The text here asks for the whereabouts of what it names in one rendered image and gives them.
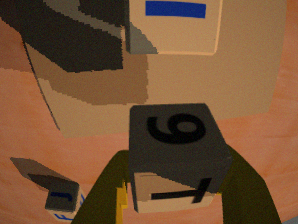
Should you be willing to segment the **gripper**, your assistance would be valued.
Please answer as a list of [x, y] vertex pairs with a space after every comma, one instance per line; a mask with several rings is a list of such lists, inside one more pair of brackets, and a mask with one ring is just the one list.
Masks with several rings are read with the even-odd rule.
[[[223, 224], [282, 224], [264, 179], [228, 148], [234, 160], [216, 193], [222, 195]], [[130, 183], [128, 156], [129, 150], [120, 150], [111, 158], [71, 224], [123, 224]]]

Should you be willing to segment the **beige letter block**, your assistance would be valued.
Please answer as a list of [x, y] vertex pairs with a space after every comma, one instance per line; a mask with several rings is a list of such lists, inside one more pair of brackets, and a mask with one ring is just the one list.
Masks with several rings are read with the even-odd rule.
[[52, 182], [45, 209], [57, 221], [71, 223], [85, 198], [79, 184]]
[[128, 169], [136, 212], [209, 206], [233, 160], [205, 103], [130, 108]]
[[126, 51], [213, 55], [223, 0], [124, 0]]

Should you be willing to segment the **tan flat mat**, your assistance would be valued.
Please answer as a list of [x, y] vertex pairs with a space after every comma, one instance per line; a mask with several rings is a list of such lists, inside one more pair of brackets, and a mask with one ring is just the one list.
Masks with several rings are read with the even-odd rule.
[[214, 55], [131, 55], [124, 0], [14, 2], [64, 139], [129, 132], [133, 105], [206, 103], [215, 121], [269, 111], [287, 0], [223, 0]]

